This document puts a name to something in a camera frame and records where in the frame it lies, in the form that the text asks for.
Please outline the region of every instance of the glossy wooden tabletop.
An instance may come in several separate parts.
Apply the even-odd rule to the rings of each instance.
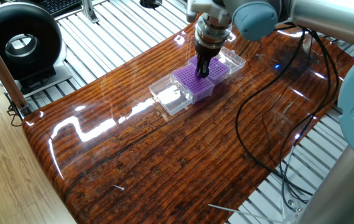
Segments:
[[[78,223],[223,223],[230,213],[207,204],[238,208],[268,175],[239,145],[236,111],[288,63],[301,31],[259,42],[233,33],[226,47],[248,61],[245,68],[174,116],[148,86],[195,55],[194,25],[24,120],[34,154]],[[354,59],[325,43],[343,78]],[[247,147],[271,167],[286,134],[326,92],[320,47],[307,60],[309,46],[307,38],[286,75],[240,116]]]

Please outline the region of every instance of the keyboard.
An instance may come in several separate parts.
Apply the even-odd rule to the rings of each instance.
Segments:
[[[71,11],[71,9],[80,7],[82,0],[38,0],[36,2],[47,10],[52,17],[56,17]]]

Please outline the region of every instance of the clear plastic box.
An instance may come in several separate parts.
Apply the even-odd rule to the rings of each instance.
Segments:
[[[235,54],[234,50],[228,50],[225,47],[221,48],[216,58],[230,68],[228,75],[223,75],[222,79],[230,77],[246,65],[246,60]],[[173,74],[166,75],[154,82],[149,86],[149,90],[155,100],[158,101],[171,116],[188,107],[188,105],[195,103],[193,98],[194,94],[188,90],[185,85],[179,82],[178,78]]]

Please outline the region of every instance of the black cable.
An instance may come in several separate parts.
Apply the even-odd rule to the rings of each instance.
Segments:
[[[14,106],[14,104],[11,103],[11,104],[8,106],[7,114],[8,114],[9,116],[12,116],[11,125],[12,125],[13,127],[20,127],[20,126],[22,126],[22,124],[14,124],[15,117],[18,116],[16,110],[17,110],[17,109],[16,109],[16,107]]]
[[[312,51],[312,44],[313,44],[313,38],[311,38],[311,44],[309,46],[309,51],[308,51],[308,57],[307,57],[307,63],[305,65],[305,68],[303,69],[302,73],[304,73],[305,71],[307,71],[308,69],[308,65],[309,65],[309,60],[310,60],[310,56],[311,56],[311,51]],[[266,134],[266,137],[268,139],[268,155],[269,155],[269,158],[271,158],[272,162],[275,164],[275,166],[278,166],[278,164],[275,162],[275,160],[272,158],[271,156],[271,139],[269,137],[269,133],[268,133],[268,130],[266,129],[266,125],[265,125],[265,121],[264,121],[264,117],[265,115],[272,109],[274,108],[274,106],[276,105],[277,102],[279,102],[279,100],[282,98],[282,96],[284,95],[284,93],[286,92],[287,90],[287,87],[289,87],[289,85],[293,82],[294,80],[291,80],[289,82],[289,84],[286,85],[286,87],[283,89],[283,92],[282,94],[280,95],[280,97],[275,101],[275,103],[267,110],[264,112],[263,116],[261,117],[261,122],[263,123],[263,126],[264,126],[264,129],[265,129],[265,134]]]
[[[259,165],[263,166],[264,168],[266,168],[268,171],[272,172],[273,174],[277,175],[278,177],[280,178],[283,178],[283,175],[280,174],[278,171],[268,167],[266,164],[264,164],[263,162],[261,162],[259,159],[257,159],[256,157],[254,157],[252,155],[252,153],[248,150],[248,148],[245,146],[245,144],[243,143],[243,140],[241,139],[240,137],[240,134],[239,134],[239,126],[238,126],[238,123],[239,123],[239,115],[241,113],[241,110],[242,108],[244,107],[245,104],[247,104],[248,101],[250,101],[252,98],[254,98],[255,96],[257,96],[258,94],[260,94],[262,91],[264,91],[266,88],[268,88],[269,86],[271,86],[273,83],[275,83],[278,79],[280,79],[284,74],[285,72],[287,71],[287,69],[291,66],[291,64],[293,63],[293,61],[296,59],[299,51],[300,51],[300,48],[301,48],[301,45],[302,43],[304,42],[304,37],[305,37],[305,29],[302,29],[302,35],[301,35],[301,38],[300,38],[300,41],[299,41],[299,44],[297,45],[297,48],[296,48],[296,51],[294,52],[292,58],[290,59],[289,63],[284,67],[283,71],[277,76],[275,77],[272,81],[270,81],[267,85],[265,85],[264,87],[262,87],[260,90],[258,90],[257,92],[255,92],[254,94],[252,94],[248,99],[246,99],[241,105],[240,107],[238,108],[238,112],[236,114],[236,120],[235,120],[235,131],[236,131],[236,135],[238,137],[238,140],[240,142],[240,144],[242,145],[243,149],[246,151],[246,153],[254,160],[256,161]],[[312,195],[311,193],[309,193],[308,191],[298,187],[297,185],[293,184],[292,182],[288,181],[289,184],[291,184],[295,189],[298,189],[302,192],[305,192],[306,194],[310,194]]]
[[[299,134],[299,137],[294,141],[293,146],[296,147],[298,141],[300,140],[300,138],[302,137],[302,135],[305,133],[306,129],[308,128],[309,124],[312,122],[312,120],[314,119],[314,116],[316,115],[316,113],[318,113],[320,110],[322,110],[325,106],[327,106],[329,103],[331,103],[333,101],[333,99],[335,98],[335,96],[337,95],[337,91],[339,88],[339,78],[338,78],[338,73],[337,73],[337,68],[334,64],[334,61],[332,59],[332,57],[330,56],[329,52],[327,51],[327,49],[325,48],[324,44],[322,43],[321,39],[319,38],[319,36],[317,35],[316,32],[312,32],[309,30],[309,33],[311,34],[311,36],[319,43],[320,48],[322,49],[323,55],[324,55],[324,60],[325,60],[325,64],[326,64],[326,68],[327,68],[327,75],[328,75],[328,90],[327,90],[327,94],[325,96],[325,98],[322,100],[321,104],[319,104],[319,107],[317,108],[317,110],[315,112],[313,112],[312,114],[310,114],[308,117],[304,118],[298,125],[296,125],[296,127],[298,127],[300,124],[302,124],[306,119],[308,119],[310,117],[310,119],[308,120],[307,124],[305,125],[305,127],[302,129],[302,131]],[[333,93],[333,97],[331,100],[329,100],[327,103],[326,100],[328,98],[328,95],[330,93],[330,89],[331,89],[331,76],[330,76],[330,68],[328,66],[328,60],[330,60],[330,63],[332,64],[333,67],[333,71],[335,73],[335,78],[336,78],[336,88],[334,90]],[[296,127],[294,127],[290,133],[287,135],[287,138],[285,139],[283,146],[281,148],[281,155],[282,155],[282,150],[284,149],[284,146],[286,145],[287,139],[290,136],[290,134],[293,132],[293,130],[296,129]],[[283,197],[283,201],[286,204],[286,206],[288,208],[290,208],[291,210],[293,210],[293,208],[286,202],[286,198],[284,196],[284,184],[286,182],[286,175],[287,175],[287,169],[289,168],[289,164],[286,164],[286,168],[284,170],[284,172],[281,172],[284,174],[283,175],[283,179],[282,179],[282,197]]]
[[[302,203],[304,203],[304,204],[306,204],[306,203],[308,202],[308,200],[303,200],[300,196],[298,196],[298,194],[294,191],[294,189],[291,188],[290,185],[286,184],[286,187],[287,187],[287,189],[289,190],[290,194],[291,194],[294,198],[300,200],[300,201],[301,201]]]
[[[278,31],[278,30],[288,30],[288,29],[293,29],[296,28],[297,26],[293,25],[293,26],[287,26],[287,27],[281,27],[281,28],[277,28],[274,29],[274,31]]]

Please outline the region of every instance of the white slatted floor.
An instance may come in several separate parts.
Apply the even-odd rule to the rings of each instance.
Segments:
[[[309,192],[315,192],[348,143],[338,123],[340,112],[330,110],[296,147],[287,177]],[[282,221],[281,179],[271,174],[239,208],[241,212]],[[273,223],[234,213],[228,223]]]
[[[98,24],[92,24],[81,12],[58,20],[67,45],[65,66],[73,78],[29,97],[32,110],[91,83],[188,24],[183,1],[163,0],[164,7],[156,11],[144,9],[137,2],[95,0]],[[343,42],[337,45],[354,57],[354,46]],[[287,176],[309,192],[315,192],[347,146],[338,115],[335,109],[329,111],[294,152]],[[281,199],[281,180],[270,175],[239,210],[282,221]],[[271,222],[234,213],[227,223]]]
[[[163,1],[156,11],[138,2],[93,1],[97,24],[81,11],[57,19],[67,45],[65,66],[73,78],[28,97],[33,111],[102,77],[188,25],[183,1]]]

